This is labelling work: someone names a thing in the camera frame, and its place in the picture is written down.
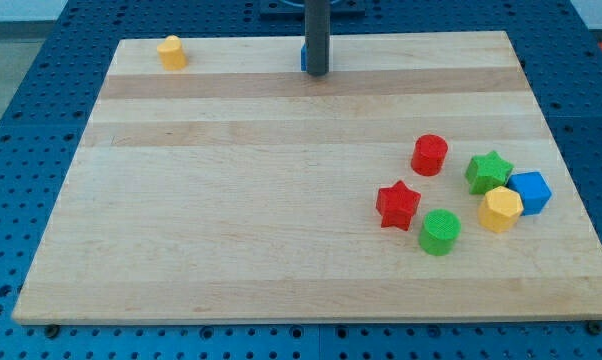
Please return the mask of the grey cylindrical robot arm rod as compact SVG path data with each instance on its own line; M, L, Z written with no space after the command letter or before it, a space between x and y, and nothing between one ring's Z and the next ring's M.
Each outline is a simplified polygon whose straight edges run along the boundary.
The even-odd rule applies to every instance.
M330 2L306 0L304 9L306 72L323 76L329 72Z

